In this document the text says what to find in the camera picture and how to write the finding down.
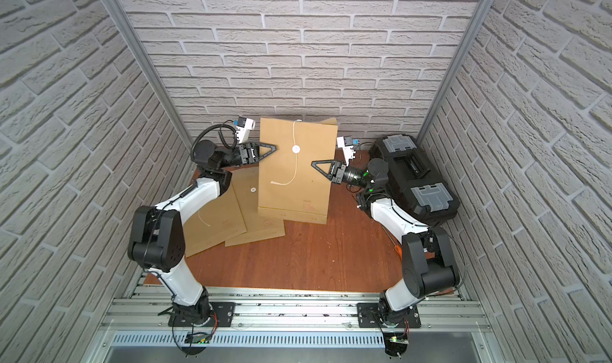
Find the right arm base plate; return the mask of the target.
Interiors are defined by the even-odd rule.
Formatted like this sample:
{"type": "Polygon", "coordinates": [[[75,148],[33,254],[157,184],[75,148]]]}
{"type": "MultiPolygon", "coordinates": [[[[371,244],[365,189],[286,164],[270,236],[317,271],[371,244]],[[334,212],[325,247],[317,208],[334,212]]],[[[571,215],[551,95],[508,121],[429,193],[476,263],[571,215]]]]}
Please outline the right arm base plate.
{"type": "Polygon", "coordinates": [[[356,305],[359,328],[382,328],[404,330],[406,325],[410,330],[422,326],[417,307],[407,307],[404,310],[393,311],[382,302],[361,302],[356,305]]]}

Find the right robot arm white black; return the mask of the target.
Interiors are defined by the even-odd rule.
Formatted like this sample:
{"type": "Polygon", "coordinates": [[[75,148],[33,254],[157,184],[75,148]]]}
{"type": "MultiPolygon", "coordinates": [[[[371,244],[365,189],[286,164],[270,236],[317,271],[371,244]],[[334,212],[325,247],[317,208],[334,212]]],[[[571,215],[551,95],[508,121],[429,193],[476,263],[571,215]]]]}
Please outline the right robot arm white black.
{"type": "Polygon", "coordinates": [[[456,287],[461,280],[451,238],[441,224],[453,218],[459,200],[431,171],[411,175],[409,167],[373,158],[363,168],[339,160],[315,160],[312,167],[334,184],[360,188],[358,206],[400,244],[402,277],[385,290],[378,320],[405,323],[408,314],[431,294],[456,287]]]}

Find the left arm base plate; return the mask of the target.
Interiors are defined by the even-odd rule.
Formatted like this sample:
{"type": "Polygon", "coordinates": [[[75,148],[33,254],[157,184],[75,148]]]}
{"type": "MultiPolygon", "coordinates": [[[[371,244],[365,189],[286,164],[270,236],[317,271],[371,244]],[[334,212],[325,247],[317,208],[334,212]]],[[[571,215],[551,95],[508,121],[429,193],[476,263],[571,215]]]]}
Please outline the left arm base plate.
{"type": "Polygon", "coordinates": [[[204,299],[191,307],[173,303],[159,315],[169,315],[168,325],[174,327],[230,327],[235,306],[235,302],[209,302],[204,299]]]}

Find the brown kraft file bag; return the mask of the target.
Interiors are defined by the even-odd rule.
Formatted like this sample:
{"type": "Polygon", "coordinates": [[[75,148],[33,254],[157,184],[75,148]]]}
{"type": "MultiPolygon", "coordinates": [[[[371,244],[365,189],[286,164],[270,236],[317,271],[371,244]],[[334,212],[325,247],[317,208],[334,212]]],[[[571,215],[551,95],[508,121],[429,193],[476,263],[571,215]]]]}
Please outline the brown kraft file bag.
{"type": "Polygon", "coordinates": [[[263,118],[260,141],[277,151],[259,164],[258,213],[272,218],[326,224],[331,182],[314,160],[336,155],[337,121],[287,121],[263,118]]]}

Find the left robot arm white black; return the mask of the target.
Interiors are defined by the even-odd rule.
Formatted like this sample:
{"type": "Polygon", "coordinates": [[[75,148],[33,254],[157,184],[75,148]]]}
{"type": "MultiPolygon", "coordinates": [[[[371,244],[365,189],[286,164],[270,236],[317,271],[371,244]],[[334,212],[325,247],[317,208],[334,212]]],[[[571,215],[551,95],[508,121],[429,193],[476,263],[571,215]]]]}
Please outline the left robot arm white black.
{"type": "Polygon", "coordinates": [[[170,291],[172,305],[165,311],[170,326],[204,326],[215,316],[207,289],[186,264],[183,225],[226,193],[231,167],[255,165],[276,152],[274,144],[249,141],[253,127],[251,120],[240,117],[203,130],[189,152],[199,177],[172,198],[135,211],[127,257],[170,291]]]}

